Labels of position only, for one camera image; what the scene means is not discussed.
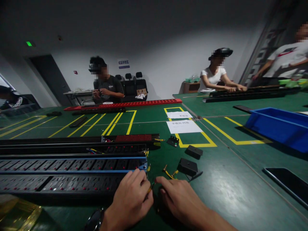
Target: white paper sign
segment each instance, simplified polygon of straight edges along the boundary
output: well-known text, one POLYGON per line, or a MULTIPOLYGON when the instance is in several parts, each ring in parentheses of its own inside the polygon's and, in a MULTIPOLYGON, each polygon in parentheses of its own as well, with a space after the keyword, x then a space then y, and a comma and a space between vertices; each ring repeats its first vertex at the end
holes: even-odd
POLYGON ((305 114, 305 115, 308 115, 308 112, 299 112, 301 114, 305 114))
POLYGON ((192 120, 167 121, 171 134, 203 132, 192 120))
POLYGON ((170 119, 193 118, 189 112, 167 112, 167 116, 170 119))
POLYGON ((118 66, 119 66, 119 69, 130 68, 128 58, 118 59, 118 66))

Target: yellow floor marking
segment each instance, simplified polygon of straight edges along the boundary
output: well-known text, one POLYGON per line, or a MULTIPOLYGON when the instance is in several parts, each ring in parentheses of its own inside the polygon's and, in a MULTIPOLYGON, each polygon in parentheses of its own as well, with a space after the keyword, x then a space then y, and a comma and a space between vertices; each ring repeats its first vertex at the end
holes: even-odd
POLYGON ((126 133, 126 135, 129 135, 129 133, 131 132, 131 128, 132 128, 133 121, 134 121, 134 118, 135 118, 135 115, 136 115, 137 110, 134 110, 134 111, 127 111, 127 112, 134 112, 133 117, 132 117, 132 119, 131 119, 131 122, 129 123, 129 127, 128 127, 128 130, 127 130, 127 133, 126 133))
MULTIPOLYGON (((181 107, 168 107, 168 108, 164 108, 164 110, 165 110, 165 112, 167 114, 167 109, 175 109, 175 108, 179 108, 181 111, 184 111, 181 107)), ((183 144, 179 134, 175 134, 175 137, 179 139, 179 146, 180 146, 180 148, 188 148, 189 145, 192 145, 192 146, 194 146, 196 148, 217 147, 217 145, 210 139, 210 137, 208 137, 207 134, 205 134, 205 132, 201 132, 201 134, 207 139, 207 141, 209 143, 206 143, 206 144, 183 144)))
POLYGON ((24 124, 24 125, 21 125, 21 126, 19 126, 19 127, 17 127, 17 128, 14 128, 14 129, 12 129, 12 130, 9 130, 9 131, 7 131, 7 132, 1 134, 0 137, 5 136, 5 135, 7 135, 7 134, 10 134, 10 133, 12 133, 12 132, 14 132, 14 131, 17 131, 18 129, 21 129, 21 128, 23 128, 23 127, 26 127, 26 126, 28 126, 28 125, 30 125, 30 124, 33 124, 33 123, 35 123, 35 122, 37 122, 37 121, 39 121, 39 120, 41 120, 41 119, 44 119, 45 117, 47 117, 47 116, 40 117, 40 118, 38 118, 38 119, 36 119, 36 120, 33 120, 33 121, 29 122, 29 123, 26 123, 26 124, 24 124))
POLYGON ((239 124, 238 122, 228 118, 228 117, 225 117, 227 120, 235 123, 236 125, 246 129, 247 131, 249 131, 250 133, 262 138, 262 140, 251 140, 251 141, 236 141, 235 139, 233 139, 231 136, 229 136, 227 133, 225 133, 223 130, 221 130, 219 127, 217 127, 215 124, 213 124, 212 122, 210 122, 208 119, 206 118, 203 118, 206 122, 208 122, 210 125, 212 125, 214 128, 216 128, 221 134, 223 134, 225 137, 227 137, 229 140, 231 140, 233 143, 235 143, 236 145, 247 145, 247 144, 264 144, 264 143, 272 143, 272 141, 266 139, 265 137, 255 133, 254 131, 248 129, 248 128, 245 128, 243 125, 239 124))
MULTIPOLYGON (((45 121, 45 122, 43 122, 43 123, 41 123, 41 124, 39 124, 39 125, 36 125, 36 126, 34 126, 33 128, 36 128, 36 127, 38 127, 38 126, 41 126, 42 124, 47 123, 48 121, 53 120, 53 119, 55 119, 55 118, 57 118, 57 116, 56 116, 56 117, 53 117, 53 118, 51 118, 51 119, 49 119, 49 120, 47 120, 47 121, 45 121)), ((24 131, 24 132, 22 132, 22 133, 20 133, 20 134, 18 134, 18 135, 16 135, 16 136, 13 136, 12 138, 10 138, 10 140, 12 140, 12 139, 16 138, 17 136, 20 136, 20 135, 22 135, 22 134, 24 134, 24 133, 26 133, 26 132, 32 130, 33 128, 30 128, 30 129, 28 129, 28 130, 26 130, 26 131, 24 131)))
POLYGON ((78 117, 77 119, 75 119, 73 122, 70 122, 68 125, 64 126, 63 128, 61 128, 59 131, 53 133, 51 136, 49 136, 48 138, 50 137, 53 137, 54 135, 56 135, 57 133, 59 133, 60 131, 62 131, 63 129, 67 128, 69 125, 71 125, 72 123, 74 123, 76 120, 78 120, 79 118, 83 117, 84 115, 78 117))
POLYGON ((105 131, 103 132, 102 136, 106 134, 106 132, 108 131, 108 129, 111 127, 111 125, 113 124, 113 122, 116 120, 116 118, 118 117, 120 113, 118 113, 114 119, 111 121, 111 123, 108 125, 108 127, 105 129, 105 131))
POLYGON ((111 129, 109 130, 109 132, 107 133, 107 135, 110 135, 110 133, 112 132, 112 130, 115 128, 116 123, 119 121, 119 119, 121 118, 121 116, 123 115, 123 112, 121 112, 121 114, 119 115, 119 117, 116 119, 114 125, 112 125, 111 129))
POLYGON ((73 131, 71 134, 69 134, 67 137, 72 136, 73 134, 75 134, 75 132, 77 132, 79 129, 81 129, 84 125, 86 125, 88 122, 91 121, 91 119, 93 119, 95 116, 97 116, 98 114, 95 114, 94 116, 92 116, 89 120, 87 120, 83 125, 81 125, 79 128, 77 128, 75 131, 73 131))
POLYGON ((8 128, 8 127, 12 127, 12 126, 14 126, 14 125, 16 125, 16 124, 22 123, 22 122, 24 122, 24 121, 26 121, 26 120, 29 120, 29 119, 35 118, 35 117, 36 117, 36 116, 32 116, 32 117, 30 117, 30 118, 28 118, 28 119, 25 119, 25 120, 19 121, 19 122, 14 123, 14 124, 12 124, 12 125, 10 125, 10 126, 7 126, 7 127, 4 127, 4 128, 1 128, 1 129, 0 129, 0 131, 1 131, 1 130, 3 130, 3 129, 6 129, 6 128, 8 128))
POLYGON ((102 115, 97 121, 95 121, 95 123, 92 124, 92 125, 91 125, 80 137, 84 136, 88 131, 90 131, 90 129, 93 128, 93 126, 94 126, 98 121, 100 121, 100 119, 103 118, 104 115, 102 115))

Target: exit sign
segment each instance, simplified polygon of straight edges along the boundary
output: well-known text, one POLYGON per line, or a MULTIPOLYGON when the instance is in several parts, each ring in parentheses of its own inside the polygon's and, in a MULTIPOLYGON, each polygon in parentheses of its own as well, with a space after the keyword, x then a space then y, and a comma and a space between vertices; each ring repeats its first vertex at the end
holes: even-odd
POLYGON ((35 44, 33 41, 29 40, 29 41, 26 41, 26 45, 27 47, 35 47, 35 44))

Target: wristwatch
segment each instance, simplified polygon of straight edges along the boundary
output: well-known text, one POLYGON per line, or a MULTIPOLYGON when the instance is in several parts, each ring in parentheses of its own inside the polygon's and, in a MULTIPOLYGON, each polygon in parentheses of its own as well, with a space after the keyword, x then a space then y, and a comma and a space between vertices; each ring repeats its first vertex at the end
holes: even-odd
POLYGON ((99 231, 104 219, 104 209, 96 210, 88 219, 84 231, 99 231))

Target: black t-shirt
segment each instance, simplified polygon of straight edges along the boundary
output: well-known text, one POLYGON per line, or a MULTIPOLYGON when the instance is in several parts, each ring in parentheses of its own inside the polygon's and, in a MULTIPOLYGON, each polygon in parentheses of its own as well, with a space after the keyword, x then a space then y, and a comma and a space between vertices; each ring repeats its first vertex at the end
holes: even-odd
MULTIPOLYGON (((121 82, 114 76, 110 76, 109 79, 107 80, 102 80, 102 79, 96 79, 93 82, 94 85, 94 89, 101 89, 101 88, 106 88, 109 91, 113 91, 113 92, 120 92, 124 94, 124 90, 122 87, 121 82)), ((113 103, 122 103, 122 99, 121 98, 117 98, 114 96, 109 96, 109 95, 101 95, 101 102, 113 102, 113 103)))
POLYGON ((0 110, 5 110, 5 109, 12 108, 12 107, 18 107, 21 105, 29 104, 29 101, 24 97, 21 97, 15 94, 13 97, 14 97, 13 100, 5 101, 5 103, 0 107, 0 110))

